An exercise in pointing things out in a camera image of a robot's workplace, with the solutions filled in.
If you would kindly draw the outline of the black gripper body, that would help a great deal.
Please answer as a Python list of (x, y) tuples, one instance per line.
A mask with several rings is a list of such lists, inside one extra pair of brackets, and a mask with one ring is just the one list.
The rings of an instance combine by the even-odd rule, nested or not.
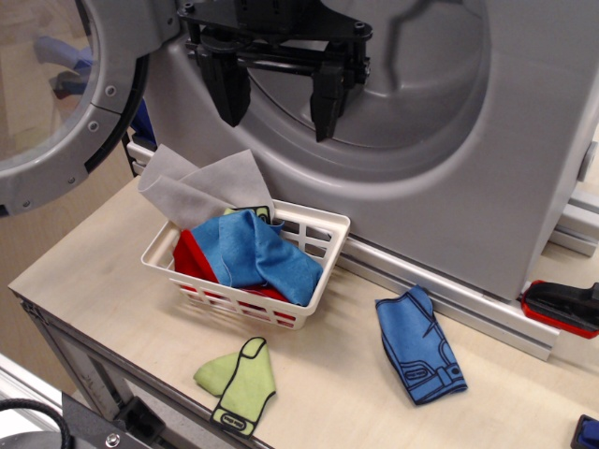
[(371, 26), (320, 1), (188, 1), (178, 15), (187, 48), (202, 57), (303, 76), (324, 65), (351, 78), (370, 75)]

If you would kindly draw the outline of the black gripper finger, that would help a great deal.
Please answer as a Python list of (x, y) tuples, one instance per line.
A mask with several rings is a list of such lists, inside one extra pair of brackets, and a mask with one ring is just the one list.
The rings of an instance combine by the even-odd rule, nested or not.
[(199, 48), (197, 63), (220, 118), (228, 125), (240, 124), (251, 100), (248, 71), (236, 53), (217, 53)]
[(344, 99), (343, 67), (334, 63), (322, 64), (313, 74), (313, 92), (310, 98), (311, 119), (317, 142), (333, 137), (337, 121), (342, 115)]

